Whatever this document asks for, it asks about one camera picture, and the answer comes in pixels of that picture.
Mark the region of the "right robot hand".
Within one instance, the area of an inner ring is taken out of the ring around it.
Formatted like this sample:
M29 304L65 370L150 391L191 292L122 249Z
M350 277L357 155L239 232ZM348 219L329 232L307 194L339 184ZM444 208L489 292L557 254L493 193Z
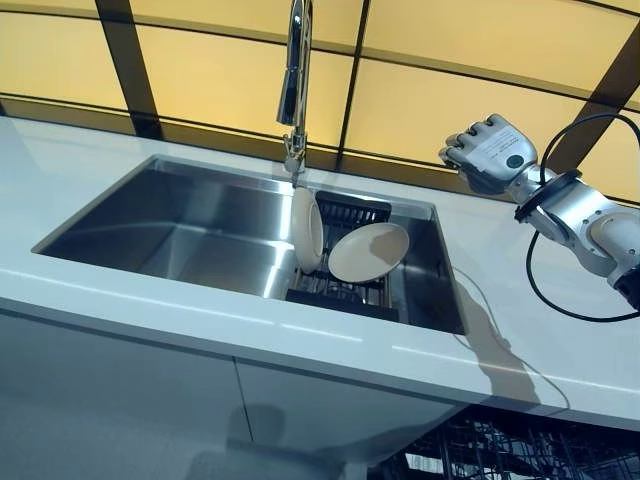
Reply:
M449 136L445 143L438 152L440 159L479 194L505 193L523 171L537 163L532 142L496 113Z

